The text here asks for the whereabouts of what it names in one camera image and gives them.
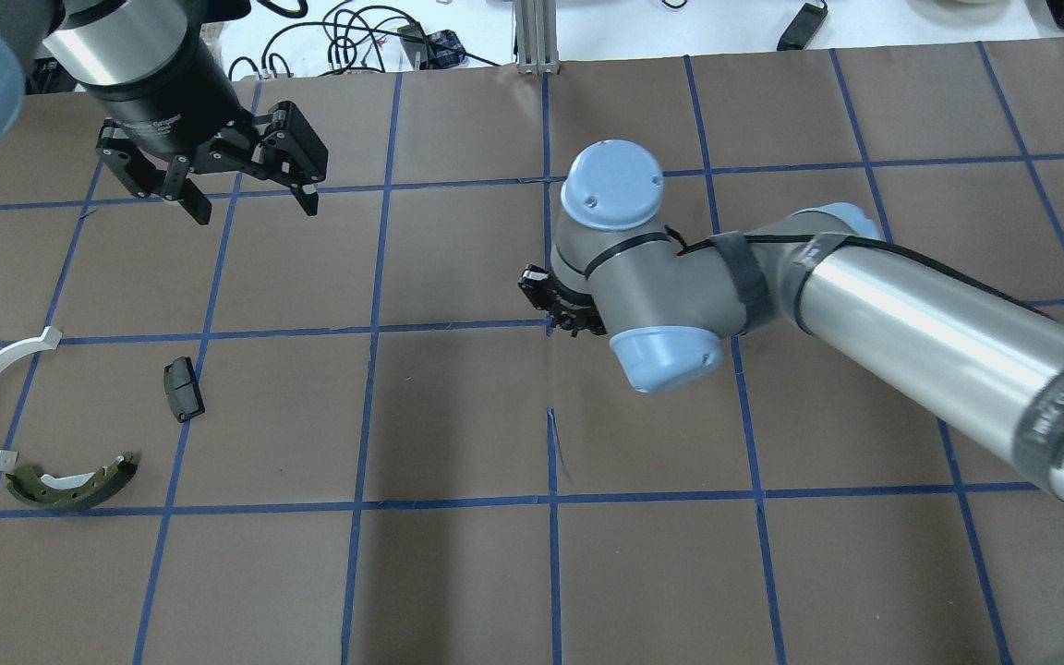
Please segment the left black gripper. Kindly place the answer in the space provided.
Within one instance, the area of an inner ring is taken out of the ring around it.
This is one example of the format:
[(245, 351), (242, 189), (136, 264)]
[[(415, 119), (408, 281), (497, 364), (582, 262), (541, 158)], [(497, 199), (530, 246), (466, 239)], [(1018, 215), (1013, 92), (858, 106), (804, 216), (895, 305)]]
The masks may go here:
[[(253, 116), (200, 37), (186, 37), (168, 63), (131, 83), (86, 92), (101, 103), (96, 152), (132, 197), (177, 203), (196, 225), (212, 204), (192, 181), (234, 172), (290, 190), (307, 216), (320, 209), (318, 185), (329, 151), (296, 103), (281, 101)], [(169, 159), (164, 169), (147, 155)]]

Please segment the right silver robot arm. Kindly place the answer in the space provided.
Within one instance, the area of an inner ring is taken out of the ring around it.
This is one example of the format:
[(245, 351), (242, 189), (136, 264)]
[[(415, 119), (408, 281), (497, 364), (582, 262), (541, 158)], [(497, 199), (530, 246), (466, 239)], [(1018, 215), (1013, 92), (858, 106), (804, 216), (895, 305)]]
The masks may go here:
[(518, 286), (550, 325), (604, 335), (626, 381), (672, 389), (722, 340), (786, 320), (1064, 502), (1064, 325), (903, 246), (851, 203), (684, 244), (656, 159), (591, 144), (559, 194), (548, 264)]

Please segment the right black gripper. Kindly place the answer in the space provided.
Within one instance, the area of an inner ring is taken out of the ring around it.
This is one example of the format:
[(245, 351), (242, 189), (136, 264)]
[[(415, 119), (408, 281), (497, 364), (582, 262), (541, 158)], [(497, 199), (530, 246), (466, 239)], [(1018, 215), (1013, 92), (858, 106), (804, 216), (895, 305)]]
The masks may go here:
[(573, 337), (579, 333), (606, 335), (605, 323), (592, 295), (570, 289), (550, 270), (527, 264), (517, 284), (528, 303), (548, 316), (550, 327)]

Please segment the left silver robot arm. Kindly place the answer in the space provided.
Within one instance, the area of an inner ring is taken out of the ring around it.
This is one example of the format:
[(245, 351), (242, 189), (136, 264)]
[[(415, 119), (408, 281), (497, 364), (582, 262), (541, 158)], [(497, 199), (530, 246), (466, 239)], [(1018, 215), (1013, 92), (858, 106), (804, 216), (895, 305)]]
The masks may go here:
[(238, 173), (290, 190), (317, 213), (328, 147), (295, 103), (245, 109), (201, 29), (247, 17), (249, 1), (0, 1), (0, 140), (48, 54), (105, 110), (94, 150), (132, 197), (212, 206), (192, 174)]

